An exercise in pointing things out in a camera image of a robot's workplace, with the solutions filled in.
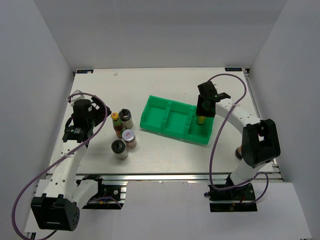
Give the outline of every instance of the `black label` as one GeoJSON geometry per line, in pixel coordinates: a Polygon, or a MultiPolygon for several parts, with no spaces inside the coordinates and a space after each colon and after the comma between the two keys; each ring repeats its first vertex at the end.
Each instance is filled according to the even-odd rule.
{"type": "Polygon", "coordinates": [[[77,74],[93,74],[94,70],[93,69],[82,69],[82,70],[77,70],[77,74]]]}
{"type": "Polygon", "coordinates": [[[242,72],[241,67],[225,67],[224,70],[226,72],[242,72]]]}

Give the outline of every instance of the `jar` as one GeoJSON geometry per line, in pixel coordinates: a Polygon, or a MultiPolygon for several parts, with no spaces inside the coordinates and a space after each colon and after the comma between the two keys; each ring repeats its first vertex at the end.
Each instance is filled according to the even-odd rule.
{"type": "Polygon", "coordinates": [[[126,149],[125,143],[121,140],[115,140],[111,144],[111,149],[118,159],[124,160],[129,155],[128,150],[126,149]]]}
{"type": "Polygon", "coordinates": [[[119,118],[118,113],[114,112],[111,114],[113,129],[118,138],[121,138],[122,133],[125,130],[125,126],[123,125],[121,119],[119,118]]]}
{"type": "Polygon", "coordinates": [[[137,145],[137,139],[134,131],[128,129],[122,133],[122,139],[129,149],[133,149],[137,145]]]}
{"type": "Polygon", "coordinates": [[[128,109],[122,109],[119,112],[119,117],[125,129],[131,129],[134,126],[134,121],[132,120],[131,112],[128,109]]]}

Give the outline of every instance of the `gray wall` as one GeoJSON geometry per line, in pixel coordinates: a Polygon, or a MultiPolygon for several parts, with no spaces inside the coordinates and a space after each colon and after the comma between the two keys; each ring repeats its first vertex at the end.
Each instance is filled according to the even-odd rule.
{"type": "Polygon", "coordinates": [[[251,69],[264,118],[276,122],[281,173],[320,239],[320,1],[288,0],[251,69]]]}
{"type": "MultiPolygon", "coordinates": [[[[18,239],[11,209],[27,181],[48,166],[72,72],[33,0],[0,7],[0,238],[18,239]]],[[[16,219],[24,228],[34,187],[16,219]]]]}
{"type": "Polygon", "coordinates": [[[286,0],[35,0],[72,70],[249,68],[286,0]]]}

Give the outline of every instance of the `green plastic container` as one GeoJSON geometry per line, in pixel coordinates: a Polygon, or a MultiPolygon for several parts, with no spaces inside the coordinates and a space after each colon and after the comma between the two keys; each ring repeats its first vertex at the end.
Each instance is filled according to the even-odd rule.
{"type": "Polygon", "coordinates": [[[140,127],[199,144],[208,144],[214,124],[207,117],[197,123],[196,106],[150,96],[141,115],[140,127]]]}

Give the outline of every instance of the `robotic arm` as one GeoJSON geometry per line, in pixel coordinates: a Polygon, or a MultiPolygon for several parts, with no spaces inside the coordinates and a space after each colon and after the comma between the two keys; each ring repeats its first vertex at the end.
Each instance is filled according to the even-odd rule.
{"type": "MultiPolygon", "coordinates": [[[[256,173],[267,163],[280,155],[280,145],[276,124],[271,119],[262,120],[252,116],[239,106],[235,106],[230,114],[230,109],[234,106],[231,97],[226,93],[217,93],[211,81],[198,86],[200,95],[196,108],[196,115],[203,117],[214,117],[216,114],[226,118],[240,133],[242,133],[241,154],[242,160],[238,167],[232,172],[225,187],[240,184],[252,179],[256,173]]],[[[241,190],[246,187],[240,186],[235,190],[229,190],[229,198],[236,198],[236,194],[242,194],[241,190]]],[[[209,196],[214,199],[218,195],[217,191],[209,192],[209,196]]]]}
{"type": "MultiPolygon", "coordinates": [[[[83,95],[70,100],[73,114],[65,124],[60,157],[92,136],[94,127],[104,120],[105,115],[111,114],[97,98],[91,100],[84,99],[83,95]]],[[[79,223],[80,209],[97,194],[97,181],[82,180],[78,186],[75,183],[79,163],[87,148],[88,144],[83,145],[59,163],[42,196],[32,199],[31,209],[40,229],[73,231],[79,223]]]]}

